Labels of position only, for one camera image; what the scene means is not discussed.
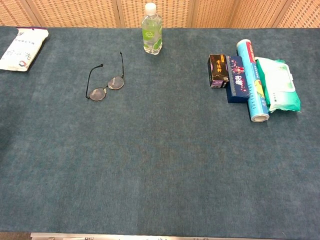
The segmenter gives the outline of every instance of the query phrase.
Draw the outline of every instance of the bottle cap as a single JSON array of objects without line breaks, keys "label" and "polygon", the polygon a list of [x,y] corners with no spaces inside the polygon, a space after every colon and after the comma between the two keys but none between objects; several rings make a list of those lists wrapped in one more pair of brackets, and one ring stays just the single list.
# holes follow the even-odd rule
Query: bottle cap
[{"label": "bottle cap", "polygon": [[152,16],[156,14],[157,7],[153,2],[148,2],[147,4],[145,4],[144,10],[145,14],[147,14],[148,16]]}]

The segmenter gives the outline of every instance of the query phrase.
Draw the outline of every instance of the dark blue box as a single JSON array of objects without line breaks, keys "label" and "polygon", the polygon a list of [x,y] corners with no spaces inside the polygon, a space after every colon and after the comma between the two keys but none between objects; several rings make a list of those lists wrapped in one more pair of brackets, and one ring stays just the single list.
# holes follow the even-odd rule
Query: dark blue box
[{"label": "dark blue box", "polygon": [[249,89],[241,56],[226,56],[229,84],[226,86],[228,103],[246,103]]}]

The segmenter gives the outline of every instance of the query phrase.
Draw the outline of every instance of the table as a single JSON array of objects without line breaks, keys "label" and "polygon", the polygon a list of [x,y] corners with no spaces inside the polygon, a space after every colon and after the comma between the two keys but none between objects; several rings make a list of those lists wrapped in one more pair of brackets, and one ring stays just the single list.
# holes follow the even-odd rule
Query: table
[{"label": "table", "polygon": [[[319,29],[49,28],[28,72],[0,70],[0,231],[320,238]],[[17,35],[0,27],[0,54]],[[250,121],[209,87],[209,54],[290,67],[301,112]],[[103,101],[85,98],[121,75]]]}]

